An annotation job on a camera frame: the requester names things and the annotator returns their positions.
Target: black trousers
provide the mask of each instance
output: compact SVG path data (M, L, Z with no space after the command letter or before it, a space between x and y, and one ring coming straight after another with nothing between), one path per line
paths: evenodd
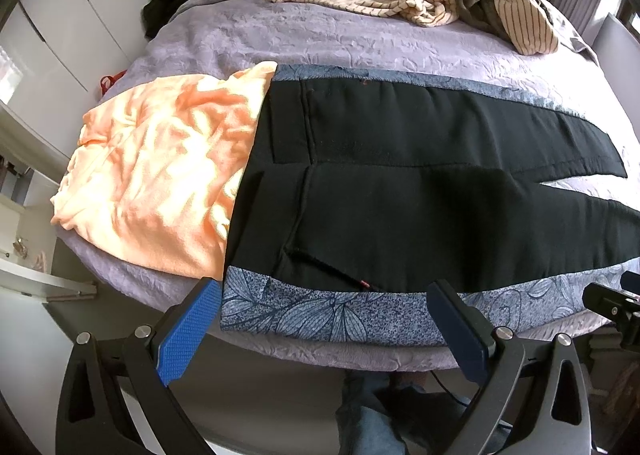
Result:
M227 263L320 291L479 292L615 265L640 213L540 184L626 177L581 118L473 92L355 79L273 82Z

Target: orange fleece blanket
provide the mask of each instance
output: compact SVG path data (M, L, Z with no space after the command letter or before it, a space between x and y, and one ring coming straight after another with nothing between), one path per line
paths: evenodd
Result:
M158 78L88 112L52 224L121 260L222 279L236 192L276 69Z

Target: jeans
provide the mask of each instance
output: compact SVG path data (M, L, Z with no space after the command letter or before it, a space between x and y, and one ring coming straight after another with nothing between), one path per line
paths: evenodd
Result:
M446 393L412 384L391 387L385 372L347 371L335 414L339 455L408 455L403 438L432 453L446 447L464 411ZM497 428L484 453L498 451L507 433Z

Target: metal screw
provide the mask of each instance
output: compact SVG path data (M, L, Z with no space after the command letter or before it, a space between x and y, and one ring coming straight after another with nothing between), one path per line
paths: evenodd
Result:
M558 343L568 347L571 345L571 337L564 333L558 334Z
M495 335L501 340L509 341L513 338L513 331L509 327L498 327L495 329Z
M143 339L151 336L151 327L149 325L141 325L136 329L136 337Z
M80 332L76 338L76 343L78 345L86 345L90 339L91 334L89 334L89 332Z

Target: black bracket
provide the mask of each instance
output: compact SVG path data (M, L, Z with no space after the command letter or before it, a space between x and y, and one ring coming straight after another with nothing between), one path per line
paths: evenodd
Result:
M215 455L167 385L184 373L221 297L220 284L206 278L163 315L156 329L142 325L127 338L106 341L81 333L62 385L56 453L152 454L140 439L117 380L129 377L166 455Z
M587 392L571 337L517 337L468 307L446 281L427 289L428 307L456 361L481 385L442 455L479 455L494 433L521 377L533 377L503 455L588 455L591 424Z
M640 295L640 275L627 271L620 279L620 287ZM637 297L590 283L582 293L582 302L589 310L613 321L622 334L622 349L640 353L640 303Z

